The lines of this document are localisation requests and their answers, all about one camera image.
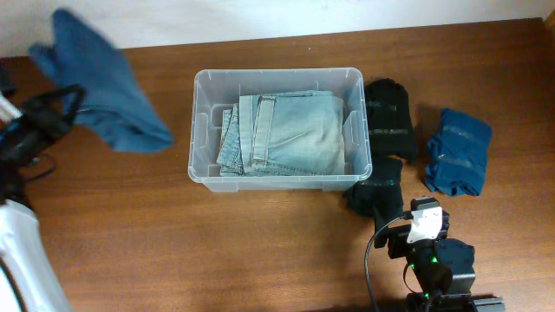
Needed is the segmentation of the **dark blue jeans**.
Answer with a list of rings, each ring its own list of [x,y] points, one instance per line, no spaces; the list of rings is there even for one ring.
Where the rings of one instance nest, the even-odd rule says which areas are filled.
[[[173,144],[127,58],[110,41],[68,9],[55,10],[52,30],[54,43],[33,44],[29,56],[56,86],[84,89],[76,124],[116,152],[156,153]]]

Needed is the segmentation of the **blue taped shirt bundle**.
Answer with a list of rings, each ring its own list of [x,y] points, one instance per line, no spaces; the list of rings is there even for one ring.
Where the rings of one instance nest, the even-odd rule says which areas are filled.
[[[493,138],[486,122],[450,108],[441,110],[438,131],[428,141],[425,185],[450,197],[479,196],[486,181]]]

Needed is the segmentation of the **light blue jeans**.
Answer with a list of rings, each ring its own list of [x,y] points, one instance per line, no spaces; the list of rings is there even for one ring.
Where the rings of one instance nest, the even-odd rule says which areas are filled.
[[[330,91],[241,96],[222,113],[220,175],[344,174],[343,109]]]

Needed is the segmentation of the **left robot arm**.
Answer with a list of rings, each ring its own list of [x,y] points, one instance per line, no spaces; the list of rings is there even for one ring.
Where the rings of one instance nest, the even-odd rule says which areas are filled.
[[[38,218],[24,191],[53,170],[32,178],[19,170],[72,130],[84,97],[81,86],[71,85],[39,94],[19,108],[1,98],[1,271],[21,311],[73,309],[49,263]]]

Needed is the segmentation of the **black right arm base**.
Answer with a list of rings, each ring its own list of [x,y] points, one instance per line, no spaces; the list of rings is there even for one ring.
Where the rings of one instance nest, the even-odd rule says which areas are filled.
[[[409,294],[405,310],[408,312],[506,312],[502,297],[493,295]]]

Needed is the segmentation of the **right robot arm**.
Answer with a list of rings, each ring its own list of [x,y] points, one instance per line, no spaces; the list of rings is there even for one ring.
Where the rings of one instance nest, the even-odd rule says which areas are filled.
[[[379,218],[364,265],[369,265],[372,247],[387,247],[391,259],[405,259],[406,268],[414,272],[421,291],[412,291],[411,296],[421,303],[470,296],[476,278],[475,248],[448,236],[449,221],[450,215],[436,202],[389,220]]]

